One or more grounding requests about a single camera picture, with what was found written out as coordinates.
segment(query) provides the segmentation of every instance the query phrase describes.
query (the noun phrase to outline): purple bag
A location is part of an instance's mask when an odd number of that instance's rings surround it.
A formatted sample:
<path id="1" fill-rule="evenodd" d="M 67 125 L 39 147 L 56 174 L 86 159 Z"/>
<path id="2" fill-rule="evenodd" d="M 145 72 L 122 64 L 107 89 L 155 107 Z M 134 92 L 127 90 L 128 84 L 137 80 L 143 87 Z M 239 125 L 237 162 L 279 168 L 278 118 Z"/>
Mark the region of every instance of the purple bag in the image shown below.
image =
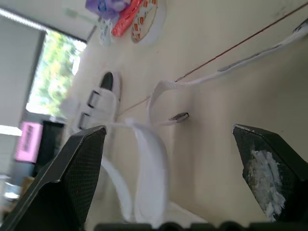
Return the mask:
<path id="1" fill-rule="evenodd" d="M 130 5 L 130 0 L 86 0 L 86 8 L 103 19 L 113 19 Z"/>

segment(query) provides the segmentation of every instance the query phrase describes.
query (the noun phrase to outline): roll of tape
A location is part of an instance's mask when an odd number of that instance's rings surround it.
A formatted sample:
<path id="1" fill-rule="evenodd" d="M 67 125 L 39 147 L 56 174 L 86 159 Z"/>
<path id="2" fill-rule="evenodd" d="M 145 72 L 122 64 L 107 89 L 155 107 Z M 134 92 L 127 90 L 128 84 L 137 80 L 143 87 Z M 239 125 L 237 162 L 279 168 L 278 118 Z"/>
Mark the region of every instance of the roll of tape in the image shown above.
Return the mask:
<path id="1" fill-rule="evenodd" d="M 154 43 L 162 31 L 166 11 L 166 0 L 144 0 L 133 21 L 132 41 L 138 44 Z"/>

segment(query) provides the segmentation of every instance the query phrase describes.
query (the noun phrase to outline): pink sign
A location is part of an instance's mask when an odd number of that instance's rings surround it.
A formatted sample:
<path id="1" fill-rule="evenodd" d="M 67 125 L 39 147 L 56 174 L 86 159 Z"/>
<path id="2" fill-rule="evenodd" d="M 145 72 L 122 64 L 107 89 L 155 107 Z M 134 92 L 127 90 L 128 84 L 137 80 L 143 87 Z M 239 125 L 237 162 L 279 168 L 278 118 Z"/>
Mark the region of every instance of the pink sign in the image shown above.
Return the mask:
<path id="1" fill-rule="evenodd" d="M 23 122 L 23 134 L 18 141 L 15 158 L 18 161 L 35 163 L 38 156 L 39 144 L 43 126 L 38 123 Z"/>

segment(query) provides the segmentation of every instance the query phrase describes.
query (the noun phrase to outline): white wall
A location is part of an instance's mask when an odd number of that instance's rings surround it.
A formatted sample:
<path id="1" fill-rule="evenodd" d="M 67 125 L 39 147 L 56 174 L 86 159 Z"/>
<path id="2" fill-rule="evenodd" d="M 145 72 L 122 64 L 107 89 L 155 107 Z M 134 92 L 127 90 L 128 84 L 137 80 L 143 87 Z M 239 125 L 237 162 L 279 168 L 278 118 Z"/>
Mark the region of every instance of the white wall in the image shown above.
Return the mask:
<path id="1" fill-rule="evenodd" d="M 9 174 L 18 136 L 0 134 L 0 175 Z"/>
<path id="2" fill-rule="evenodd" d="M 40 23 L 51 25 L 61 31 L 87 40 L 93 25 L 79 18 L 64 15 L 63 8 L 71 8 L 80 14 L 98 19 L 85 9 L 86 0 L 0 0 L 0 7 L 10 8 Z"/>
<path id="3" fill-rule="evenodd" d="M 19 127 L 44 32 L 2 16 L 0 31 L 0 125 Z"/>

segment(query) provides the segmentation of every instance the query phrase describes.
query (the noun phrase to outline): red package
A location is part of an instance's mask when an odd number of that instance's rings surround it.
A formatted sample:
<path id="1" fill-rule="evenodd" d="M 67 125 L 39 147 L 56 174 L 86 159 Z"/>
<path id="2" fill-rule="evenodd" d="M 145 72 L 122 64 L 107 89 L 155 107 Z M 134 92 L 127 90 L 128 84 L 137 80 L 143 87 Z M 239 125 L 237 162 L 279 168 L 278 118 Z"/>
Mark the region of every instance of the red package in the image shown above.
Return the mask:
<path id="1" fill-rule="evenodd" d="M 121 37 L 124 34 L 127 28 L 132 24 L 142 2 L 143 0 L 132 0 L 130 6 L 119 13 L 120 18 L 111 31 L 113 36 Z"/>

